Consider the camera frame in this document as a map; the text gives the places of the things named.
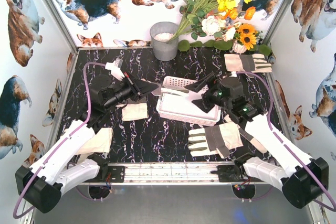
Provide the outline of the white plastic storage basket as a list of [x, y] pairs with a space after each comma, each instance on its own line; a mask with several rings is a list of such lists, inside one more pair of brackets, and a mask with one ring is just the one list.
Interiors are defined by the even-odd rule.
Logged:
[[[179, 77], [166, 76], [163, 80], [162, 85], [165, 88], [171, 89], [185, 89], [184, 87], [188, 84], [196, 82], [195, 80], [184, 79]], [[205, 86], [200, 92], [201, 95], [208, 90]], [[202, 126], [214, 126], [221, 116], [221, 108], [219, 106], [214, 106], [208, 113], [203, 112], [192, 102], [180, 101], [180, 102], [161, 102], [159, 99], [157, 101], [156, 110], [160, 117], [181, 121], [186, 123], [198, 124]]]

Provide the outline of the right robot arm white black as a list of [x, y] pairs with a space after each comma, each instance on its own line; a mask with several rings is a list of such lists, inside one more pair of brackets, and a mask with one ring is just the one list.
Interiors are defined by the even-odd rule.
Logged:
[[234, 161], [238, 175], [272, 185], [299, 209], [327, 194], [328, 163], [321, 157], [312, 158], [275, 128], [270, 122], [270, 112], [245, 98], [243, 85], [237, 77], [219, 78], [211, 73], [185, 88], [198, 93], [204, 86], [208, 87], [207, 91], [192, 103], [203, 112], [209, 112], [217, 105], [225, 110], [229, 121], [190, 130], [188, 149], [192, 156], [218, 154], [226, 158], [231, 149], [241, 145], [240, 136], [243, 135], [266, 149], [278, 164], [273, 165], [247, 153]]

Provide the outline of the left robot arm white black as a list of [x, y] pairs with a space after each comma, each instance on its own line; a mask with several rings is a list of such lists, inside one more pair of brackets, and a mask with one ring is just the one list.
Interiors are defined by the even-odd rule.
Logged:
[[111, 145], [113, 130], [104, 126], [111, 110], [130, 100], [137, 102], [158, 89], [157, 84], [127, 72], [117, 84], [112, 84], [109, 76], [99, 76], [85, 85], [87, 104], [82, 113], [46, 154], [15, 173], [19, 198], [44, 214], [69, 190], [107, 174], [108, 164], [98, 154]]

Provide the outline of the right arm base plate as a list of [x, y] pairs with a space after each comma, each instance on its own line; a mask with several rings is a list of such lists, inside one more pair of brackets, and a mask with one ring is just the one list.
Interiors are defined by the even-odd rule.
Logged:
[[221, 183], [229, 182], [261, 182], [260, 179], [248, 177], [235, 171], [233, 165], [218, 165], [215, 170], [210, 171], [210, 174], [216, 175]]

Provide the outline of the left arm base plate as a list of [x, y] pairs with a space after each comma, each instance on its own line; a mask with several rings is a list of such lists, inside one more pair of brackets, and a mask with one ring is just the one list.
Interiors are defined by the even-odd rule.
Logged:
[[85, 183], [123, 183], [124, 177], [125, 166], [108, 165], [95, 178], [85, 180]]

